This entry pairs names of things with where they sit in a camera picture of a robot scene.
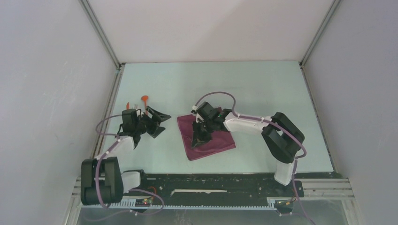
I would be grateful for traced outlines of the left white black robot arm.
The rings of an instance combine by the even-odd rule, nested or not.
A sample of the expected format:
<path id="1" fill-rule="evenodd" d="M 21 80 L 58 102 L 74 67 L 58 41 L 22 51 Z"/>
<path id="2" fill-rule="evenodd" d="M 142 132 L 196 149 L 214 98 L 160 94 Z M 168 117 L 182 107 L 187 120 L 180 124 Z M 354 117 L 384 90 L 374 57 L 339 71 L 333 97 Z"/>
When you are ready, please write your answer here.
<path id="1" fill-rule="evenodd" d="M 119 114 L 122 123 L 117 133 L 110 134 L 115 142 L 102 154 L 86 159 L 81 164 L 80 198 L 83 205 L 100 205 L 108 208 L 119 203 L 131 190 L 137 195 L 148 191 L 143 170 L 128 169 L 122 159 L 139 144 L 144 134 L 156 138 L 165 128 L 161 123 L 170 115 L 147 106 L 145 110 L 131 108 Z"/>

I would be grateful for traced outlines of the maroon cloth napkin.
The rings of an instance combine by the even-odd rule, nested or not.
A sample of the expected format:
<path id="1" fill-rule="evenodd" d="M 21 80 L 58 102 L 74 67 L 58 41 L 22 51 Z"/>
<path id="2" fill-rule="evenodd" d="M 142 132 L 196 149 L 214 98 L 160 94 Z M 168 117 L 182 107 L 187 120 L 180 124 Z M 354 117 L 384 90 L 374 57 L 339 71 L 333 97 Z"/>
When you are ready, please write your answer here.
<path id="1" fill-rule="evenodd" d="M 193 128 L 195 121 L 194 115 L 184 115 L 177 117 L 177 124 L 180 130 L 184 150 L 188 160 L 194 161 L 216 153 L 224 152 L 236 148 L 235 141 L 231 133 L 215 131 L 212 133 L 212 140 L 204 145 L 192 148 Z"/>

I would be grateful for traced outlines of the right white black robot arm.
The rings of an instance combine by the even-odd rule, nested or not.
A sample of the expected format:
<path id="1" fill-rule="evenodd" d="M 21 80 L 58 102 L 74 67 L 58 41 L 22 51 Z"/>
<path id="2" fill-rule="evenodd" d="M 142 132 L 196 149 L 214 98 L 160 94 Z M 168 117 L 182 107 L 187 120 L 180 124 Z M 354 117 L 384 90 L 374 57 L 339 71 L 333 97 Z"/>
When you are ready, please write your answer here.
<path id="1" fill-rule="evenodd" d="M 285 196 L 291 191 L 297 152 L 302 149 L 305 137 L 285 114 L 277 112 L 271 117 L 254 117 L 239 114 L 233 109 L 219 111 L 208 102 L 194 105 L 191 113 L 196 117 L 192 124 L 191 147 L 210 142 L 212 134 L 218 131 L 261 135 L 276 159 L 274 192 Z"/>

